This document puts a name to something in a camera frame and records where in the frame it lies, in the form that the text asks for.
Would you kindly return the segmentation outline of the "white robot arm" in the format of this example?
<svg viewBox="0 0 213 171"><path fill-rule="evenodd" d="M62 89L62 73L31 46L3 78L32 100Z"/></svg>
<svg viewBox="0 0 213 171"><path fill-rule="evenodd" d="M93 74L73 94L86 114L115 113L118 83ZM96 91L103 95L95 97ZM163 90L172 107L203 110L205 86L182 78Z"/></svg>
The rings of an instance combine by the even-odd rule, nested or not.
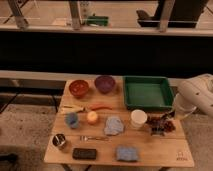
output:
<svg viewBox="0 0 213 171"><path fill-rule="evenodd" d="M183 80L173 101L176 119L183 119L196 109L213 117L213 74Z"/></svg>

